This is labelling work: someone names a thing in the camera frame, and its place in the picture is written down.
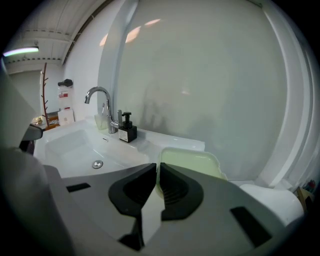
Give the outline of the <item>grey roller blind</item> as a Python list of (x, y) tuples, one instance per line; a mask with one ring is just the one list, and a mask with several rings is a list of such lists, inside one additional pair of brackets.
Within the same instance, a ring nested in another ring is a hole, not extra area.
[(287, 101), (282, 51), (259, 0), (140, 0), (117, 80), (139, 128), (204, 142), (231, 180), (254, 180)]

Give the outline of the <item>pale green tray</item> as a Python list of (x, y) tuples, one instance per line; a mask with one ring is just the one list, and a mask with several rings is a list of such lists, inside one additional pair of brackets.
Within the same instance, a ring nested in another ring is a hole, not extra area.
[(198, 173), (220, 178), (226, 181), (228, 180), (227, 176), (220, 169), (220, 163), (218, 159), (212, 153), (191, 149), (165, 147), (159, 153), (157, 159), (155, 191), (161, 199), (164, 199), (163, 192), (160, 187), (161, 163), (186, 168), (192, 171), (196, 171)]

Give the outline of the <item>clear plastic cup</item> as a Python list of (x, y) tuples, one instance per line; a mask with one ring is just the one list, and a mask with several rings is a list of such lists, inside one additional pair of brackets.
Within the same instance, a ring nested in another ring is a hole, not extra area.
[(110, 129), (110, 116), (106, 114), (96, 114), (94, 116), (95, 124), (99, 131)]

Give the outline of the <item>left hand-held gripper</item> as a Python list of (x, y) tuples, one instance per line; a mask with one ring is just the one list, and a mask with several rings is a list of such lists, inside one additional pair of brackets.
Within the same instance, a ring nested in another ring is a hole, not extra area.
[(23, 136), (23, 141), (35, 141), (43, 137), (43, 130), (33, 124), (30, 124)]

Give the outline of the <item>brown wooden cabinet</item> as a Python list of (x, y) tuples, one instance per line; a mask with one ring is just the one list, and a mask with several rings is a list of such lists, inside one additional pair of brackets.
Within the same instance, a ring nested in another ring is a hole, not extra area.
[(59, 117), (57, 112), (51, 112), (47, 115), (47, 118), (42, 115), (32, 119), (32, 125), (41, 128), (43, 131), (48, 131), (59, 127)]

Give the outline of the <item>white paper bag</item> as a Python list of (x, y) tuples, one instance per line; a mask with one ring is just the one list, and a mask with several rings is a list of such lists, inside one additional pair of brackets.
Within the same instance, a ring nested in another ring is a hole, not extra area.
[(74, 112), (71, 108), (62, 109), (57, 114), (60, 126), (69, 125), (75, 122)]

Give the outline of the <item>chrome faucet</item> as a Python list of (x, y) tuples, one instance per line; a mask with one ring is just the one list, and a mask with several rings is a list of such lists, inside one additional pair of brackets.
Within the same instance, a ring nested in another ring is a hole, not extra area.
[(118, 129), (123, 125), (122, 111), (121, 110), (117, 111), (117, 121), (115, 121), (113, 118), (113, 111), (112, 111), (112, 106), (111, 106), (111, 96), (110, 96), (109, 92), (101, 86), (96, 86), (96, 87), (91, 88), (85, 95), (84, 103), (89, 104), (92, 95), (96, 92), (102, 92), (102, 93), (104, 93), (104, 95), (106, 97), (105, 106), (106, 106), (106, 110), (107, 110), (106, 121), (107, 121), (108, 133), (115, 134), (118, 131)]

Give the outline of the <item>white wall box red label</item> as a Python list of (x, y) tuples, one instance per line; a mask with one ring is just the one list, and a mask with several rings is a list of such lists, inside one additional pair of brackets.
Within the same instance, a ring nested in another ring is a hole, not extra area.
[(66, 86), (58, 86), (58, 104), (60, 110), (70, 107), (69, 89)]

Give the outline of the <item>long ceiling light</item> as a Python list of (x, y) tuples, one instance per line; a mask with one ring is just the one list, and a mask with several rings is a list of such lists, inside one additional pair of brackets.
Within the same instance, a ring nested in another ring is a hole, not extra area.
[(37, 53), (38, 51), (39, 51), (39, 48), (37, 46), (22, 47), (22, 48), (17, 48), (17, 49), (12, 49), (12, 50), (6, 51), (2, 55), (4, 57), (9, 57), (9, 56), (19, 55), (19, 54)]

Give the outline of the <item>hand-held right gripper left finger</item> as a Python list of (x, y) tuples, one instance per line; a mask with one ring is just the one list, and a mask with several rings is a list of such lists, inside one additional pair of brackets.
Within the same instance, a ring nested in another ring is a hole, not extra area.
[(141, 164), (103, 174), (63, 178), (72, 199), (113, 239), (140, 251), (145, 243), (142, 208), (156, 184), (157, 165)]

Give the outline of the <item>wooden coat rack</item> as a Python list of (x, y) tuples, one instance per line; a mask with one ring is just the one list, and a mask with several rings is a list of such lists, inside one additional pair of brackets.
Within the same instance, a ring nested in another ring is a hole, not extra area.
[(45, 89), (46, 89), (46, 81), (48, 80), (48, 78), (46, 77), (46, 71), (47, 71), (47, 63), (44, 63), (44, 68), (42, 70), (42, 91), (41, 91), (41, 98), (42, 98), (42, 107), (43, 107), (43, 114), (42, 116), (45, 118), (45, 122), (46, 122), (46, 127), (48, 127), (50, 125), (49, 122), (49, 118), (48, 118), (48, 114), (47, 114), (47, 100), (45, 97)]

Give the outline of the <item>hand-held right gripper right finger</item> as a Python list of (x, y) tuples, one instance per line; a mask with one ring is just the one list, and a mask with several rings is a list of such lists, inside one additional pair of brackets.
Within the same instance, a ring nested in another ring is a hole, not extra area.
[(238, 256), (284, 230), (281, 220), (235, 184), (161, 163), (161, 225), (146, 243), (150, 256)]

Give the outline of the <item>black soap dispenser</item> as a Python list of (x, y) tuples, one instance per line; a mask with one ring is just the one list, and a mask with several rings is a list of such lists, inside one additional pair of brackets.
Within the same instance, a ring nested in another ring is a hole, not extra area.
[(130, 120), (131, 114), (131, 112), (118, 111), (118, 137), (127, 143), (134, 141), (138, 136), (137, 126)]

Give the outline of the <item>white toilet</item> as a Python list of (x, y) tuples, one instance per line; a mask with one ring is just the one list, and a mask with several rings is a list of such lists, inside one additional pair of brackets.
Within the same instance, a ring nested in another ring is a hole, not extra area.
[(271, 210), (285, 226), (305, 214), (299, 199), (289, 190), (265, 188), (253, 184), (242, 184), (240, 188)]

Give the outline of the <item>white sink vanity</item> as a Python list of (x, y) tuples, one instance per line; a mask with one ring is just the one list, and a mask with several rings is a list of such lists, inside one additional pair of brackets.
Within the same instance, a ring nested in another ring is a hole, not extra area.
[(35, 142), (34, 157), (58, 169), (62, 178), (110, 173), (156, 163), (166, 147), (203, 152), (205, 143), (139, 129), (130, 143), (117, 133), (99, 130), (94, 118), (76, 121), (43, 133)]

